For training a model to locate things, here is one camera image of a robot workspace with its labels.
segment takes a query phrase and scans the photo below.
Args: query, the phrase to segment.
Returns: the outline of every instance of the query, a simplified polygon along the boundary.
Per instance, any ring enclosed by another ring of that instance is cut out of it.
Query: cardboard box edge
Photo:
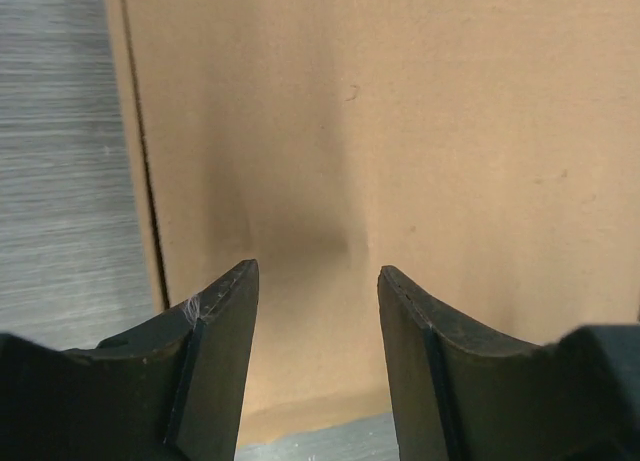
[[[343,426],[390,412],[388,387],[273,406],[264,411],[243,413],[238,447],[267,444],[292,434]]]
[[[162,285],[162,253],[159,252],[156,227],[153,222],[153,203],[147,183],[146,160],[140,133],[137,93],[134,79],[136,76],[131,64],[130,41],[127,37],[124,0],[104,0],[109,29],[111,57],[115,68],[116,84],[120,100],[125,143],[129,158],[129,171],[133,183],[133,192],[138,214],[138,226],[144,251],[147,276],[151,285],[154,310],[159,313],[166,309],[166,300]]]

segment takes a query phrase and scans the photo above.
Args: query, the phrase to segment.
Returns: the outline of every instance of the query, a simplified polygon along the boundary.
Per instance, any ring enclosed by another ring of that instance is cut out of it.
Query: cardboard surface
[[[133,68],[121,1],[169,301],[260,262],[241,443],[389,408],[383,264],[529,341],[636,318],[640,0],[125,0]]]

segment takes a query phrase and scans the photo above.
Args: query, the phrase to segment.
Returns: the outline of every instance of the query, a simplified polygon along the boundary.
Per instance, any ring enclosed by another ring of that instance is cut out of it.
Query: white thread
[[[198,319],[206,321],[214,307],[215,305],[211,306],[206,313],[202,313],[200,308],[200,295],[194,294],[184,302],[182,312],[189,324],[195,328]]]
[[[195,294],[184,302],[182,306],[184,317],[191,326],[196,325],[196,321],[200,318],[200,296]]]

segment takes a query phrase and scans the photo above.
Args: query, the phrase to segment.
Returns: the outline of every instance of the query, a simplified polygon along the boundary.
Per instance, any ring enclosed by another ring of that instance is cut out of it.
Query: gray metal surface
[[[398,461],[391,414],[247,446],[236,461]]]
[[[102,0],[0,0],[0,331],[91,347],[152,314]]]

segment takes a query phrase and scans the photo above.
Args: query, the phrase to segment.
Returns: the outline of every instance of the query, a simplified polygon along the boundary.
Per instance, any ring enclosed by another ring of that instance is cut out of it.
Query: brown cardboard
[[[530,341],[635,319],[640,0],[107,4],[152,280],[260,262],[241,443],[389,409],[382,264]]]

